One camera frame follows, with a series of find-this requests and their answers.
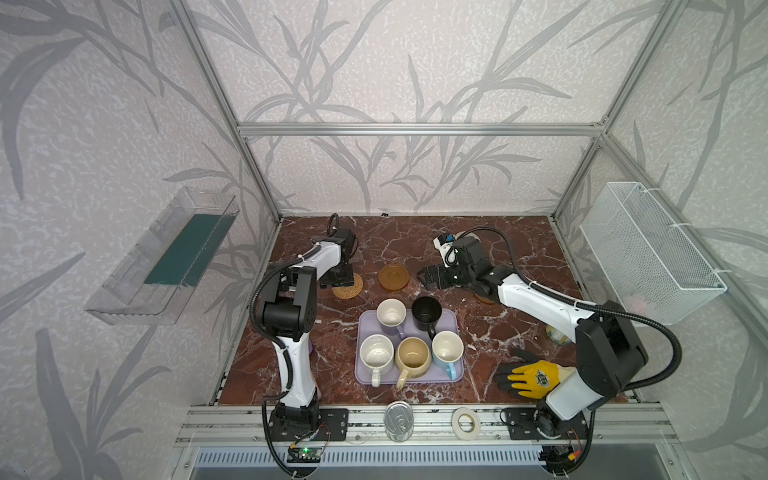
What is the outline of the brown wooden coaster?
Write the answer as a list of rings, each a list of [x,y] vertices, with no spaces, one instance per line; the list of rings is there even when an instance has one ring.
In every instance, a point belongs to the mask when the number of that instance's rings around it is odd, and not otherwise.
[[[484,304],[488,304],[488,305],[494,305],[494,304],[496,303],[494,300],[492,300],[492,299],[490,299],[490,298],[487,298],[487,297],[484,297],[484,296],[482,296],[482,295],[479,295],[479,294],[477,294],[477,293],[474,293],[474,296],[475,296],[475,298],[476,298],[476,299],[477,299],[479,302],[481,302],[481,303],[484,303]]]
[[[378,282],[388,291],[399,291],[409,284],[410,273],[402,264],[389,264],[379,271]]]

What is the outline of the white mug lavender handle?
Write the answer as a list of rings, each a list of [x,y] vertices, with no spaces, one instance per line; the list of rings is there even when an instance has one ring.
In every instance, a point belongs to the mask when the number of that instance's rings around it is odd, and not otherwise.
[[[377,307],[376,316],[385,335],[397,336],[400,339],[406,337],[404,325],[407,309],[400,300],[390,298],[382,301]]]

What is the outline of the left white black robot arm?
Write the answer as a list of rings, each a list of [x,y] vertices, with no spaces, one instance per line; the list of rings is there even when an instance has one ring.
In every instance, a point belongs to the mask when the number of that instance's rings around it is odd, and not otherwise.
[[[309,362],[317,293],[354,284],[350,260],[356,245],[352,231],[330,229],[309,251],[266,273],[250,301],[249,321],[272,343],[278,359],[280,392],[271,398],[275,425],[318,428],[319,391]]]

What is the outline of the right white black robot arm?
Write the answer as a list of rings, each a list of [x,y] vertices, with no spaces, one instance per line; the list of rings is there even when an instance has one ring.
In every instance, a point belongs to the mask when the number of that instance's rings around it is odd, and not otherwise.
[[[471,291],[536,318],[575,345],[576,366],[571,370],[542,361],[500,369],[506,377],[503,388],[538,399],[541,420],[569,421],[626,390],[668,379],[682,363],[681,342],[667,326],[615,304],[599,305],[562,294],[526,278],[516,263],[495,265],[474,230],[441,234],[433,245],[440,253],[440,263],[418,274],[427,289]],[[669,363],[645,379],[636,377],[649,360],[636,330],[639,324],[661,333],[672,352]]]

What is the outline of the lavender plastic tray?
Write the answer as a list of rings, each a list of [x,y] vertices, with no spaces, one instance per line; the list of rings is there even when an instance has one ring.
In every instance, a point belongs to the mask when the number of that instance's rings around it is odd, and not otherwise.
[[[404,334],[406,337],[418,337],[424,340],[428,346],[431,346],[429,335],[421,331],[414,323],[414,317],[411,311],[407,311],[404,323]],[[442,332],[452,332],[458,334],[458,322],[453,311],[443,309],[441,317],[436,324],[437,334]],[[366,386],[372,386],[372,372],[364,365],[360,358],[362,344],[365,339],[375,334],[384,334],[384,326],[379,322],[377,313],[374,310],[365,311],[359,318],[357,333],[357,358],[355,359],[355,377],[359,383]],[[416,384],[444,384],[455,383],[464,377],[465,367],[463,357],[460,357],[451,366],[443,367],[441,364],[432,363],[427,372],[413,380]]]

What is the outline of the black mug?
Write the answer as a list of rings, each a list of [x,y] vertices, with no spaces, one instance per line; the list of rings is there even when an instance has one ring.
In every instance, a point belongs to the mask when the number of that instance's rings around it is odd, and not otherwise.
[[[426,332],[433,340],[437,334],[437,323],[442,315],[442,306],[439,301],[433,297],[420,296],[414,300],[411,313],[416,328]]]

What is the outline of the large white mug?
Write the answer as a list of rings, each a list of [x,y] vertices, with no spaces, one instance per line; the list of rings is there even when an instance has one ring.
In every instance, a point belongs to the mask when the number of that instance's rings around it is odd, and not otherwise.
[[[372,387],[379,387],[382,379],[394,366],[395,349],[392,341],[383,334],[373,334],[362,342],[359,360]]]

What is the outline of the green labelled tin can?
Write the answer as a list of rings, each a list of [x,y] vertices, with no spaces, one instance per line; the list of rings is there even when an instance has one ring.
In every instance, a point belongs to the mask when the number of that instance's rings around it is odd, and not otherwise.
[[[556,345],[565,346],[572,343],[572,341],[564,333],[550,325],[545,327],[545,332],[549,340]]]

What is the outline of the yellow black work glove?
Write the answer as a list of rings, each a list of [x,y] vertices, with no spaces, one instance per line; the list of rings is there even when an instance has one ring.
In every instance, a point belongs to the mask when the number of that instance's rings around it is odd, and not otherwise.
[[[494,381],[504,392],[539,400],[575,372],[575,367],[564,367],[546,360],[507,363],[498,366]]]

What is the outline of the clear glass jar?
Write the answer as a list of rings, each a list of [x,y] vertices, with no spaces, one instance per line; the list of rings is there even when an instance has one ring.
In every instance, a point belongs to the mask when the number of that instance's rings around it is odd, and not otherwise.
[[[414,431],[414,412],[405,401],[390,403],[384,412],[384,428],[387,437],[393,442],[405,442]]]

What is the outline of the white tape roll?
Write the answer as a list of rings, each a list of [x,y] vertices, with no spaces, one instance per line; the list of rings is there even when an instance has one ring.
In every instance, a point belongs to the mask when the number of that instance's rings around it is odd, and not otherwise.
[[[482,431],[479,415],[467,407],[459,407],[453,411],[451,427],[456,438],[462,441],[474,441]]]

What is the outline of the pink object in basket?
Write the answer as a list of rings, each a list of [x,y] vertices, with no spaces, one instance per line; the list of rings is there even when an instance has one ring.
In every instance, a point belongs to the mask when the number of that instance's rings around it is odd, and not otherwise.
[[[621,302],[627,312],[641,316],[646,316],[650,307],[650,303],[642,294],[623,296]]]

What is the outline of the green lit circuit board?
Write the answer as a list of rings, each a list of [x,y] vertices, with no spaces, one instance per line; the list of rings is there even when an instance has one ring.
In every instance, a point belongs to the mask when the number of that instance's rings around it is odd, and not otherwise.
[[[289,464],[309,464],[320,463],[325,453],[322,446],[302,446],[292,444],[288,448],[287,462]]]

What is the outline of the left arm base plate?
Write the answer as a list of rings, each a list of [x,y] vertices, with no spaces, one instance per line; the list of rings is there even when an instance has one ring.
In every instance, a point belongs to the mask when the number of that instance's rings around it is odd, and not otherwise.
[[[344,441],[347,436],[349,410],[343,408],[321,408],[318,419],[306,423],[304,421],[289,421],[271,413],[268,421],[270,435],[273,441],[293,442],[303,441]]]

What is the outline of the clear wall shelf green mat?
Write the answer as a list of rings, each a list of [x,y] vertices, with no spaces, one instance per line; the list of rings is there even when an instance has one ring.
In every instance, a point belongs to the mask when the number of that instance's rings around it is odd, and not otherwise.
[[[239,212],[233,194],[181,188],[85,311],[112,326],[175,324]]]

